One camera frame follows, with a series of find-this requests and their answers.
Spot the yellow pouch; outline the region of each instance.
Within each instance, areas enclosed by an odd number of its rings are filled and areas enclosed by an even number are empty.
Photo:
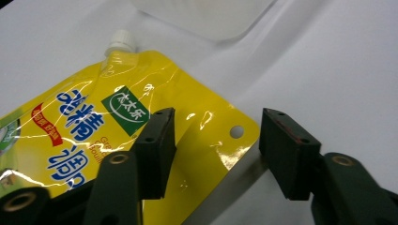
[[[176,109],[176,156],[165,198],[145,224],[181,224],[242,158],[259,127],[159,52],[112,52],[0,120],[0,197],[46,187],[52,197],[96,177],[127,151],[150,114]],[[231,136],[235,128],[244,131]]]

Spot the pouch label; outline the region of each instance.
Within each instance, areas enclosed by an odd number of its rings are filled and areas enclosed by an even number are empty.
[[[49,138],[53,142],[53,146],[58,146],[62,144],[61,134],[59,134],[54,124],[52,124],[46,119],[46,117],[44,117],[41,105],[42,103],[40,103],[37,107],[35,107],[35,109],[33,109],[31,113],[32,119],[39,128],[41,128],[42,130],[44,130],[44,132],[48,134]]]
[[[94,110],[94,105],[83,103],[86,98],[79,90],[56,96],[63,103],[59,111],[68,118],[65,127],[71,128],[70,134],[79,142],[91,137],[105,123],[102,114]]]
[[[142,127],[150,117],[149,110],[126,86],[108,96],[102,104],[129,136]]]
[[[88,157],[84,150],[77,151],[77,146],[71,149],[62,150],[62,154],[48,159],[50,166],[48,170],[53,170],[51,177],[57,181],[66,181],[71,188],[77,188],[85,183],[85,177],[81,170],[87,165]]]
[[[6,153],[17,142],[21,134],[20,120],[0,128],[0,156]]]

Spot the green logo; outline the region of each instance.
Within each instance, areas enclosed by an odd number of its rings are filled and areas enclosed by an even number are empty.
[[[149,120],[149,110],[126,86],[108,96],[102,104],[129,136]]]
[[[6,127],[0,128],[0,156],[5,154],[21,134],[20,120],[16,120]]]

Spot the white table surface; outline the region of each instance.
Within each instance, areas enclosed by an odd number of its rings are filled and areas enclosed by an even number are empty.
[[[398,1],[278,0],[243,37],[215,42],[128,0],[14,0],[0,9],[0,116],[103,60],[113,32],[157,50],[258,124],[288,113],[398,192]],[[314,224],[283,197],[256,146],[187,224]]]

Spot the hole in pouch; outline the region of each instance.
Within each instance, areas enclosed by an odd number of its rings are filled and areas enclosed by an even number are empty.
[[[15,212],[25,208],[36,199],[36,194],[33,191],[22,193],[10,199],[3,207],[6,212]]]
[[[234,139],[239,139],[243,136],[244,131],[243,126],[234,126],[229,130],[229,135]]]

